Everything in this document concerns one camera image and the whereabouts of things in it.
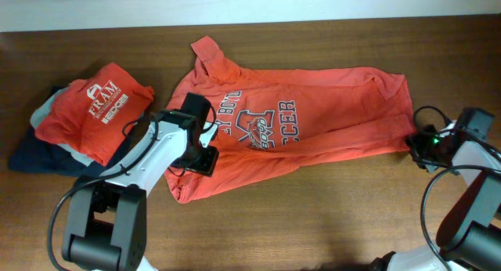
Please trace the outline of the orange soccer t-shirt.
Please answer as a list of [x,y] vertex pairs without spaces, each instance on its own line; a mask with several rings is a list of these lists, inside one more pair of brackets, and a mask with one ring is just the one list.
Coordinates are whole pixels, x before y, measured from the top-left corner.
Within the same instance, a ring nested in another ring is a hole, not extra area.
[[188,93],[211,103],[214,173],[166,174],[181,204],[272,179],[301,167],[406,150],[415,130],[407,80],[373,67],[251,70],[211,38],[192,45],[194,68],[168,103]]

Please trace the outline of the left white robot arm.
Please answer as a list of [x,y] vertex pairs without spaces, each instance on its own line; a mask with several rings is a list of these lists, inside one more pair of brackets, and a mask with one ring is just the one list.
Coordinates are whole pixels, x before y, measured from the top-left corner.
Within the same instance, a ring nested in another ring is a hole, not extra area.
[[213,107],[163,110],[152,116],[133,149],[100,176],[80,177],[56,205],[47,231],[47,251],[57,269],[52,234],[64,204],[68,215],[61,254],[84,270],[151,270],[145,256],[147,198],[171,167],[209,176],[218,151],[210,146],[218,127]]

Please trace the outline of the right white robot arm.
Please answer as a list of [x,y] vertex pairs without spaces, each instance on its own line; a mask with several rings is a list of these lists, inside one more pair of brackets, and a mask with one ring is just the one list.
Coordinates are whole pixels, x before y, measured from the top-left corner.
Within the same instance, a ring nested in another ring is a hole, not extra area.
[[[467,107],[445,128],[427,125],[407,140],[419,168],[433,174],[420,204],[420,225],[426,244],[407,252],[390,252],[375,258],[369,270],[498,270],[500,228],[500,151],[488,144],[493,114]],[[435,238],[426,225],[426,206],[435,183],[448,175],[460,175],[466,191],[442,220]]]

